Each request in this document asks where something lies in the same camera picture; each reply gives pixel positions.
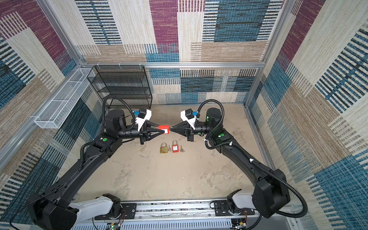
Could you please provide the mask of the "brass padlock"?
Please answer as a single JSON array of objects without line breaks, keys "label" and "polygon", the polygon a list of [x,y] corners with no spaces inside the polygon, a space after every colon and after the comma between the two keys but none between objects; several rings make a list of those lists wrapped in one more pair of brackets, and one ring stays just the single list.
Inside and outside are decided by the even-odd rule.
[{"label": "brass padlock", "polygon": [[168,153],[169,152],[169,147],[167,145],[167,143],[162,143],[161,146],[160,146],[160,153],[161,154],[165,154],[165,153]]}]

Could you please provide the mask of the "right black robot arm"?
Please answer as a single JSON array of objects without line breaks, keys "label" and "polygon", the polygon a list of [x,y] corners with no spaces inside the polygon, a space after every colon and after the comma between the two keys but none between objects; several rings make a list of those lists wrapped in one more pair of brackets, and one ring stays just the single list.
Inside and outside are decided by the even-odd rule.
[{"label": "right black robot arm", "polygon": [[215,147],[219,153],[229,158],[252,182],[254,192],[252,202],[265,218],[275,213],[286,216],[281,209],[290,202],[289,189],[285,185],[285,174],[277,169],[272,170],[251,154],[245,151],[237,140],[224,127],[221,110],[210,108],[207,110],[206,120],[195,120],[194,127],[186,120],[170,127],[170,131],[187,137],[188,141],[194,140],[194,135],[209,134],[208,144]]}]

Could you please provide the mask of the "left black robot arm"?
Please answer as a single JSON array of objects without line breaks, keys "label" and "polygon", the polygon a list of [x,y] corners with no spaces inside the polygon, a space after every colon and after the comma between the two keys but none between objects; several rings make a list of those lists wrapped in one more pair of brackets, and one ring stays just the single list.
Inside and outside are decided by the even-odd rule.
[{"label": "left black robot arm", "polygon": [[35,225],[43,230],[70,230],[75,224],[97,216],[121,217],[121,200],[112,194],[81,203],[73,203],[72,199],[125,140],[139,139],[143,144],[165,133],[149,121],[150,110],[141,109],[132,116],[132,127],[127,127],[123,110],[109,111],[104,117],[105,132],[81,147],[80,159],[44,195],[33,194],[28,198],[27,209]]}]

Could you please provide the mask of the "red padlock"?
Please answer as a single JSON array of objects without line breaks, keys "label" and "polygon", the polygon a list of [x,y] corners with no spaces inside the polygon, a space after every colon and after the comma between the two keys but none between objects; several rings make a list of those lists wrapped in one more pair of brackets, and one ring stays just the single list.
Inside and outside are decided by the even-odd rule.
[{"label": "red padlock", "polygon": [[170,126],[169,125],[158,126],[158,129],[163,130],[164,134],[169,134],[170,133]]},{"label": "red padlock", "polygon": [[178,142],[176,140],[174,140],[172,142],[172,152],[173,153],[177,153],[179,152],[179,146],[178,146]]}]

